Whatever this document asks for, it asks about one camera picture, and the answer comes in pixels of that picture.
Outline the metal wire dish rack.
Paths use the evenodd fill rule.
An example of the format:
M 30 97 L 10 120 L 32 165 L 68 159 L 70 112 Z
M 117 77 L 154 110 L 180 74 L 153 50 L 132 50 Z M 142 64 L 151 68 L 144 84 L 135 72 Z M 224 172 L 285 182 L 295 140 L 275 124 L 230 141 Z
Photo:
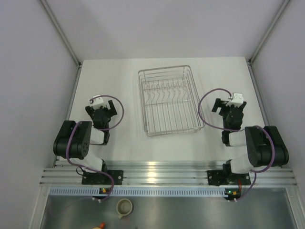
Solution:
M 138 71 L 144 132 L 149 137 L 195 132 L 204 127 L 189 65 Z

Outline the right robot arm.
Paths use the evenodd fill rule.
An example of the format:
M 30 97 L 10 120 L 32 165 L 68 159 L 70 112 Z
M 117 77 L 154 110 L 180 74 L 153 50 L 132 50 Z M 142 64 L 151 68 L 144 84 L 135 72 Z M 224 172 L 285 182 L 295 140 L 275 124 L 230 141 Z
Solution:
M 222 143 L 228 147 L 245 146 L 246 152 L 223 164 L 223 180 L 234 184 L 240 174 L 253 171 L 256 167 L 280 167 L 289 161 L 289 153 L 276 126 L 248 126 L 241 129 L 243 109 L 246 102 L 232 103 L 220 98 L 215 100 L 212 112 L 220 109 L 224 130 Z

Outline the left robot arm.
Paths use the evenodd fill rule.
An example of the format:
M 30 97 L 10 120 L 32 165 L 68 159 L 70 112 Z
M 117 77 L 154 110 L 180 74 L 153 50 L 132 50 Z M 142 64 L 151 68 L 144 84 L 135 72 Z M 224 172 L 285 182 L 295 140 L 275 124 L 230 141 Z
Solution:
M 69 159 L 73 164 L 82 165 L 85 170 L 94 169 L 92 178 L 98 184 L 104 184 L 109 177 L 104 160 L 90 151 L 90 146 L 104 146 L 108 144 L 109 122 L 117 115 L 112 100 L 107 103 L 102 98 L 93 99 L 85 111 L 90 121 L 66 120 L 63 122 L 53 143 L 56 156 Z

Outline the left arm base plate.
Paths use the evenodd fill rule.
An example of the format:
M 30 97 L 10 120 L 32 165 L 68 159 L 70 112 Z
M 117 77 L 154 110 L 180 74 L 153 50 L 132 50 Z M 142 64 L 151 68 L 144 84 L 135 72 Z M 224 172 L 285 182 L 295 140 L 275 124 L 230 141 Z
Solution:
M 123 170 L 108 170 L 108 174 L 113 178 L 115 185 L 122 185 Z M 96 172 L 84 171 L 82 175 L 82 185 L 111 185 L 112 181 L 106 175 Z

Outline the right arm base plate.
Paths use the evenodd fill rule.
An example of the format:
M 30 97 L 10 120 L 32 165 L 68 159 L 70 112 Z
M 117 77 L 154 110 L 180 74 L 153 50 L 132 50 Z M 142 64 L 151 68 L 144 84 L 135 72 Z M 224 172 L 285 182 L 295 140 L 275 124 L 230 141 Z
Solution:
M 247 174 L 233 174 L 231 172 L 224 172 L 223 170 L 208 170 L 207 171 L 208 184 L 211 186 L 223 185 L 250 185 L 250 175 Z

